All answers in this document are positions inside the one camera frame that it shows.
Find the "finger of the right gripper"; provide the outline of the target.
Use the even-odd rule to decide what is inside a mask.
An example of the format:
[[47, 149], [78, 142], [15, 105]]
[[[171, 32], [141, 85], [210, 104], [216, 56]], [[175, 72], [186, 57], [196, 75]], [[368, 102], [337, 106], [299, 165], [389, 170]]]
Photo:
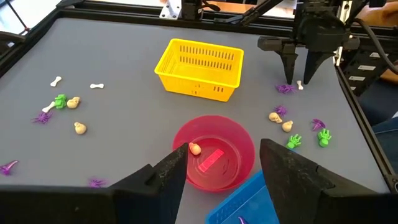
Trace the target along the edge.
[[314, 52], [308, 51], [305, 62], [305, 71], [303, 76], [303, 83], [305, 85], [310, 83], [319, 66], [328, 58], [334, 56], [334, 52]]
[[278, 52], [277, 54], [280, 56], [282, 64], [284, 66], [286, 81], [289, 85], [291, 85], [294, 76], [295, 61], [298, 55], [295, 52], [294, 53]]

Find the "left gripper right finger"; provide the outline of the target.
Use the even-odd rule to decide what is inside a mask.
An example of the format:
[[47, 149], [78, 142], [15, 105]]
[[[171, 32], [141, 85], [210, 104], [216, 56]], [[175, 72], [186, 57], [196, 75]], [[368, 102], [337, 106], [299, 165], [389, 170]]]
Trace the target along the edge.
[[397, 224], [397, 194], [379, 194], [271, 139], [262, 139], [263, 176], [280, 223]]

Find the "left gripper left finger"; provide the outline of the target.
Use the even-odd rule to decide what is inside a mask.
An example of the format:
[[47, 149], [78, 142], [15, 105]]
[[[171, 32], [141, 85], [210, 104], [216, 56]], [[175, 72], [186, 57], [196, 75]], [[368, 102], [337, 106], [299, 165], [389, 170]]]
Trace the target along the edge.
[[1, 223], [175, 223], [188, 144], [109, 187], [1, 186]]

